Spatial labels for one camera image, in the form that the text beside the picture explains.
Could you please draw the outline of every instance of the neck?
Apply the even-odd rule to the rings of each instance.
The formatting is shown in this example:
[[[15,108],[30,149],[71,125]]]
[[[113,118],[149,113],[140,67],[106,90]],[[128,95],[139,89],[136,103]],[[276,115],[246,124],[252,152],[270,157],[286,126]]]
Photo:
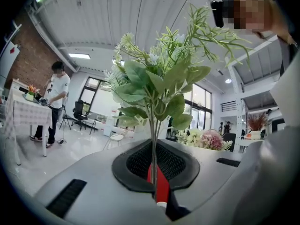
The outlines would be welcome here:
[[[272,15],[272,25],[270,31],[274,32],[279,36],[282,40],[287,42],[288,44],[292,44],[295,41],[291,37],[288,31],[287,24],[285,22],[285,18],[281,13],[281,10],[277,3],[273,0],[270,0],[270,10]]]

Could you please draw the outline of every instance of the black hair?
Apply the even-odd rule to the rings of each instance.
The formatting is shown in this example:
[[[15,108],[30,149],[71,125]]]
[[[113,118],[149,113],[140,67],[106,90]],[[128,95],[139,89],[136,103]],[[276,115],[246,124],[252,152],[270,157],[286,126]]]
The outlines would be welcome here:
[[[61,61],[57,61],[57,62],[53,63],[51,69],[53,71],[55,71],[57,69],[61,69],[62,71],[65,70],[64,64]]]

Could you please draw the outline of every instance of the white floor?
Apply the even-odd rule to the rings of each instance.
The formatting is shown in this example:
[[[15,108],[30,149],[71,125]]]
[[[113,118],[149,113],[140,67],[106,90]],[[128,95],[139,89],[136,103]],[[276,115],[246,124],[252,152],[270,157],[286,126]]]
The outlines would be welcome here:
[[[24,189],[29,195],[34,194],[52,177],[60,173],[73,163],[94,152],[101,151],[108,137],[103,132],[95,131],[91,133],[90,128],[79,131],[77,125],[69,127],[59,127],[56,129],[55,139],[65,138],[67,143],[62,145],[57,142],[47,149],[47,157],[42,155],[42,143],[33,142],[29,138],[30,128],[28,126],[17,127],[18,152],[21,165],[15,163],[13,144],[11,140],[0,136],[1,162],[12,183]],[[132,132],[122,140],[122,144],[131,142]],[[118,146],[116,142],[111,142],[108,148]]]

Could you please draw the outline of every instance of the white t-shirt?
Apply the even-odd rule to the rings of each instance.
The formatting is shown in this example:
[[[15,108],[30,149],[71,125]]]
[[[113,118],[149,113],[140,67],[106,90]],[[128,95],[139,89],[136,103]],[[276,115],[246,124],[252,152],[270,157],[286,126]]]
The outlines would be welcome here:
[[[70,84],[70,78],[67,74],[63,75],[62,77],[56,77],[53,78],[53,87],[51,92],[48,94],[48,99],[56,97],[57,95],[61,94],[62,92],[68,93],[69,91],[69,84]],[[62,100],[63,98],[53,102],[51,104],[51,107],[53,108],[61,108],[62,107]]]

